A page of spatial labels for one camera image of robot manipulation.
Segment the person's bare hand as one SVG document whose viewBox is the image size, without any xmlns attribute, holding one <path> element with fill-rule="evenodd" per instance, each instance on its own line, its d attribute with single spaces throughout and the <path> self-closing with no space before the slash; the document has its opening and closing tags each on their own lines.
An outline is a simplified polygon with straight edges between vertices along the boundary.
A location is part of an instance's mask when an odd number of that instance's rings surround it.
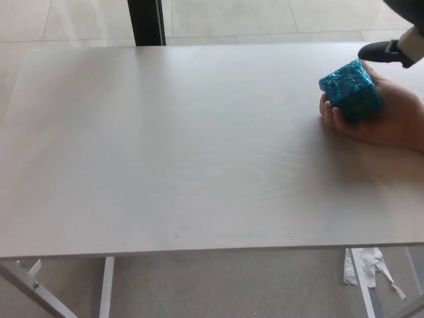
<svg viewBox="0 0 424 318">
<path fill-rule="evenodd" d="M 359 123 L 349 123 L 341 110 L 322 94 L 319 112 L 324 124 L 362 142 L 423 153 L 423 102 L 410 90 L 382 77 L 366 62 L 362 65 L 376 85 L 382 110 Z"/>
</svg>

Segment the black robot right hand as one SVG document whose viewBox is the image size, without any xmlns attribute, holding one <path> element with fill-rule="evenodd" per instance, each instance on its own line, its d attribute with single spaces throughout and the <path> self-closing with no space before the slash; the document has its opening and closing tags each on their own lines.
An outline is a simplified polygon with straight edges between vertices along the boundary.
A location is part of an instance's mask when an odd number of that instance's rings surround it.
<svg viewBox="0 0 424 318">
<path fill-rule="evenodd" d="M 423 59 L 423 1 L 384 0 L 396 14 L 412 24 L 399 39 L 370 43 L 358 51 L 362 60 L 377 63 L 399 62 L 408 69 Z"/>
</svg>

